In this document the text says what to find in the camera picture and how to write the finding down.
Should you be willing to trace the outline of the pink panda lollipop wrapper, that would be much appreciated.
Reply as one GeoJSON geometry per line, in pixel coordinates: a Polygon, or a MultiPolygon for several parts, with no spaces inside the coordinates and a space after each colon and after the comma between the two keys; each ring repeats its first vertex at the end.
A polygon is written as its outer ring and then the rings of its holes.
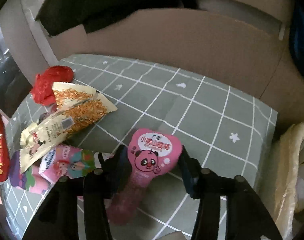
{"type": "Polygon", "coordinates": [[[147,187],[157,176],[170,172],[179,160],[183,146],[170,134],[138,129],[128,145],[127,158],[132,171],[125,187],[116,193],[106,210],[112,224],[127,224],[134,216],[147,187]]]}

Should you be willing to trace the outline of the pink mermaid snack packet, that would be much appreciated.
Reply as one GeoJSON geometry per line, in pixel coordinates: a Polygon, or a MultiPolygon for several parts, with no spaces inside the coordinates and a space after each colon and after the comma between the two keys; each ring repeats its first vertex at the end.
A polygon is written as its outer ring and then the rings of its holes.
{"type": "Polygon", "coordinates": [[[60,144],[43,156],[38,173],[50,183],[56,183],[62,176],[84,177],[95,168],[92,151],[60,144]]]}

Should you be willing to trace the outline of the green grid table mat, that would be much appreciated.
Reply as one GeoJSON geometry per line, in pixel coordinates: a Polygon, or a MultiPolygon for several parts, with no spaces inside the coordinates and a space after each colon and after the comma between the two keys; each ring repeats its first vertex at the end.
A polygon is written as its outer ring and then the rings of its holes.
{"type": "MultiPolygon", "coordinates": [[[[112,152],[139,128],[175,135],[189,155],[223,177],[242,175],[257,184],[261,152],[271,143],[277,112],[229,85],[186,70],[135,59],[73,55],[59,65],[74,71],[73,83],[101,91],[118,111],[68,141],[87,150],[112,152]]],[[[45,111],[27,94],[6,126],[10,154],[21,131],[45,111]]],[[[158,239],[182,231],[191,239],[199,201],[186,193],[178,169],[153,179],[132,222],[111,226],[114,239],[158,239]]],[[[7,223],[22,239],[45,193],[1,186],[7,223]]]]}

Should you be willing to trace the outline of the purple grape snack packet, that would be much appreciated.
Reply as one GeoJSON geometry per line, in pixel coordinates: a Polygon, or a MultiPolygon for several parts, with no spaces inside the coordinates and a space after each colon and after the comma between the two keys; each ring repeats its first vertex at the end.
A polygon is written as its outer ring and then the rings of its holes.
{"type": "Polygon", "coordinates": [[[9,179],[13,187],[31,193],[42,194],[49,190],[54,182],[39,174],[42,159],[32,164],[24,173],[20,173],[19,150],[10,159],[9,179]]]}

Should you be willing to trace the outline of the orange noodle snack bag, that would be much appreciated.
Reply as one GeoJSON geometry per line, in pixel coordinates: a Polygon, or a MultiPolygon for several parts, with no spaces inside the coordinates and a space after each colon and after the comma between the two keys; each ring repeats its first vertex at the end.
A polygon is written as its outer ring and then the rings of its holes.
{"type": "Polygon", "coordinates": [[[108,98],[90,86],[55,82],[52,90],[57,110],[21,133],[20,173],[68,137],[117,111],[108,98]]]}

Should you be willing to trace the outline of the crumpled red plastic wrapper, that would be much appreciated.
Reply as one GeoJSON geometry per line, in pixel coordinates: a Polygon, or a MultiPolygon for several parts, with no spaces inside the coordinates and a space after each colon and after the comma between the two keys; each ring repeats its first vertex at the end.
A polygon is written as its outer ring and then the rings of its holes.
{"type": "Polygon", "coordinates": [[[30,91],[34,102],[44,106],[55,103],[53,83],[72,82],[73,77],[73,70],[67,66],[52,66],[46,69],[43,74],[37,74],[34,86],[30,91]]]}

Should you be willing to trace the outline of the cardboard panel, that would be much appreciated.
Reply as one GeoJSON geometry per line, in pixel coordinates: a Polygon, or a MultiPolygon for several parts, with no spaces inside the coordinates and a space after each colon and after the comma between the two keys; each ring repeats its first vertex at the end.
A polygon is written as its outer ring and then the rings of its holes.
{"type": "Polygon", "coordinates": [[[304,78],[288,48],[288,28],[275,34],[215,12],[146,9],[94,33],[82,25],[49,39],[57,59],[73,54],[129,57],[203,74],[277,110],[277,128],[304,121],[304,78]]]}

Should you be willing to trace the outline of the blue cloth panel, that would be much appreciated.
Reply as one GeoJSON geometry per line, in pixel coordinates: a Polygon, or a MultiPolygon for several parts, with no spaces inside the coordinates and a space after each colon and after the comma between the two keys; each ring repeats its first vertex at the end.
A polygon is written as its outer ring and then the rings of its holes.
{"type": "Polygon", "coordinates": [[[304,78],[304,12],[293,11],[289,34],[289,51],[293,63],[304,78]]]}

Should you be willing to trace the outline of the black cloth under counter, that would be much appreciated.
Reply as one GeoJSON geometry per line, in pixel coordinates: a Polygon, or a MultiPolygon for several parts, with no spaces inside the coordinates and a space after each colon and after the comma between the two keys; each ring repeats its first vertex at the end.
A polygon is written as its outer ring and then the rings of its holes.
{"type": "Polygon", "coordinates": [[[45,0],[38,19],[49,34],[56,36],[83,25],[92,33],[143,9],[198,9],[196,0],[45,0]]]}

